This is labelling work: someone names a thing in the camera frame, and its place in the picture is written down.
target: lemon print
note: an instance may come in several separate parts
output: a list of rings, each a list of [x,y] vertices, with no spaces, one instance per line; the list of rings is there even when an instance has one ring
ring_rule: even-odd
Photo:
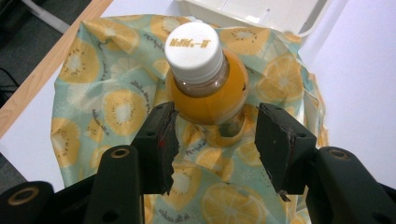
[[[91,119],[90,124],[88,124],[86,135],[88,135],[93,141],[99,143],[103,140],[103,130],[101,128],[103,122],[101,120]]]
[[[94,91],[95,87],[92,83],[69,85],[66,96],[67,103],[84,113],[91,114],[93,110],[100,111],[102,108],[102,95],[93,94]]]
[[[236,150],[236,154],[241,160],[250,166],[262,166],[260,153],[254,144],[254,140],[249,141]]]
[[[225,46],[235,53],[257,55],[265,48],[269,35],[269,29],[242,27],[224,29],[219,37]]]
[[[117,62],[110,67],[111,77],[124,75],[126,72],[131,71],[139,66],[139,62],[133,58],[119,58]]]
[[[60,167],[76,163],[80,147],[79,129],[70,119],[53,118],[50,139]]]
[[[189,21],[189,19],[184,17],[154,15],[151,18],[150,28],[151,32],[164,43],[173,30],[179,25]]]
[[[233,160],[222,157],[221,153],[221,148],[208,147],[198,154],[196,163],[215,173],[222,181],[228,181],[233,174]]]
[[[166,74],[169,71],[169,63],[165,58],[155,61],[152,66],[158,71],[159,74],[161,74],[163,77],[166,77]]]
[[[136,132],[146,118],[145,99],[129,90],[113,91],[105,96],[105,121],[119,135]]]
[[[69,83],[93,82],[99,74],[99,60],[95,49],[76,37],[64,60],[59,79]]]
[[[292,54],[283,54],[269,62],[256,84],[256,91],[266,102],[291,102],[304,93],[301,65]]]
[[[111,39],[117,45],[107,46],[109,49],[117,50],[121,48],[125,52],[132,54],[139,45],[139,34],[126,25],[106,18],[84,21],[83,24],[102,43],[106,43],[108,39]]]
[[[111,148],[111,146],[101,146],[93,151],[90,161],[91,168],[97,169],[99,167],[103,153],[105,153],[109,148]]]
[[[163,201],[176,211],[184,208],[195,196],[201,183],[201,170],[187,161],[174,162],[172,174],[174,184],[169,195],[161,196]]]
[[[250,190],[218,183],[202,198],[202,210],[207,223],[265,223],[265,212]]]

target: yellow fruit pattern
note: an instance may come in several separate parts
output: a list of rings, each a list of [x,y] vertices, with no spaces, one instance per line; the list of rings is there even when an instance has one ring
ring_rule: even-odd
[[[160,73],[163,77],[166,77],[166,74],[169,71],[169,63],[168,61],[166,61],[165,58],[161,58],[157,61],[155,61],[152,65],[157,71],[158,73]]]
[[[189,21],[189,19],[184,17],[154,15],[151,18],[150,28],[151,32],[164,43],[173,30]]]
[[[239,54],[257,55],[265,48],[270,30],[259,27],[238,27],[223,29],[219,38],[225,46]]]
[[[260,153],[254,144],[254,139],[246,142],[236,150],[236,154],[241,160],[250,166],[262,166]]]
[[[157,89],[155,91],[153,106],[160,105],[160,104],[163,104],[168,101],[169,100],[168,100],[168,97],[166,96],[165,90]]]
[[[181,117],[177,117],[176,126],[178,127],[177,140],[183,147],[190,146],[202,138],[199,128]]]
[[[90,166],[93,169],[97,169],[102,159],[103,153],[105,153],[111,146],[101,146],[96,148],[91,156]]]
[[[172,174],[174,184],[169,195],[161,198],[176,211],[184,208],[194,198],[202,181],[202,171],[196,165],[187,162],[174,162],[175,172]]]
[[[145,194],[143,195],[145,201],[145,223],[152,223],[154,218],[155,201],[157,199],[156,194]]]
[[[106,18],[84,21],[83,24],[102,43],[111,39],[116,44],[116,46],[107,46],[109,49],[123,49],[125,52],[132,54],[139,45],[139,34],[135,29],[126,25]]]
[[[145,117],[146,103],[142,95],[117,90],[105,96],[105,121],[114,133],[126,136],[138,131]]]
[[[198,154],[196,163],[215,173],[225,182],[233,174],[233,160],[223,157],[221,148],[207,147]]]
[[[202,198],[202,210],[207,223],[265,223],[261,200],[251,190],[218,183]]]
[[[53,118],[51,122],[51,143],[60,167],[76,163],[80,146],[80,131],[70,119]]]
[[[171,100],[164,84],[169,64],[161,50],[152,50],[152,43],[143,44],[140,36],[149,35],[160,47],[175,28],[189,21],[132,15],[83,22],[55,83],[51,142],[66,186],[94,173],[103,153],[114,144],[132,142],[149,109]],[[217,32],[225,51],[242,58],[249,69],[243,139],[225,148],[209,147],[203,130],[178,117],[181,153],[173,162],[174,185],[170,195],[145,195],[146,222],[164,223],[183,216],[189,223],[265,223],[285,217],[290,223],[309,223],[304,204],[296,206],[297,198],[282,203],[267,178],[261,179],[265,171],[254,146],[258,103],[275,103],[293,116],[307,116],[299,109],[304,91],[317,99],[320,120],[313,129],[318,144],[328,144],[315,77],[302,80],[305,70],[293,55],[301,38],[259,27]],[[134,89],[130,77],[144,91]],[[261,182],[266,183],[263,189],[254,191]],[[169,219],[160,211],[168,211]]]
[[[116,18],[118,21],[135,21],[142,18],[143,15],[128,15],[128,16],[119,16]]]
[[[88,83],[99,74],[99,60],[95,49],[76,37],[64,60],[58,78],[68,83]]]
[[[99,143],[103,140],[104,131],[102,130],[100,124],[96,122],[95,119],[91,119],[90,124],[87,127],[86,134],[95,142]]]
[[[301,65],[294,55],[283,54],[267,64],[256,91],[264,102],[291,102],[304,94]]]

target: orange juice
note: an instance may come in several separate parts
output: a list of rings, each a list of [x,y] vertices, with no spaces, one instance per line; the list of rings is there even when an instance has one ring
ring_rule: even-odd
[[[183,93],[177,87],[172,71],[166,77],[166,89],[179,114],[200,125],[221,124],[234,117],[243,107],[248,95],[248,74],[236,55],[223,50],[230,65],[228,78],[215,93],[196,97]]]
[[[179,28],[165,43],[171,67],[166,77],[168,96],[183,119],[201,128],[209,145],[232,145],[241,138],[245,124],[246,68],[221,47],[210,26],[191,22]]]

